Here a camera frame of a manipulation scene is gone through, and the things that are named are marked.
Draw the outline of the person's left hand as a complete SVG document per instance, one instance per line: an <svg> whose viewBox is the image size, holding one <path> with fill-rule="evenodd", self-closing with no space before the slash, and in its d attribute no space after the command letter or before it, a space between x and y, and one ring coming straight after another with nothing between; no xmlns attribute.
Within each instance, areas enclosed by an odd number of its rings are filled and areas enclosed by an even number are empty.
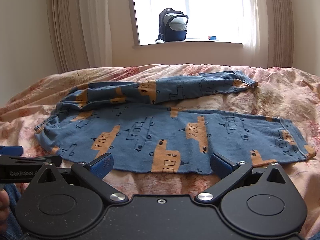
<svg viewBox="0 0 320 240"><path fill-rule="evenodd" d="M1 189L0 191L0 223L1 223L1 228L4 228L5 223L7 221L7 218L9 217L10 214L10 199L9 195L5 191L5 189Z"/></svg>

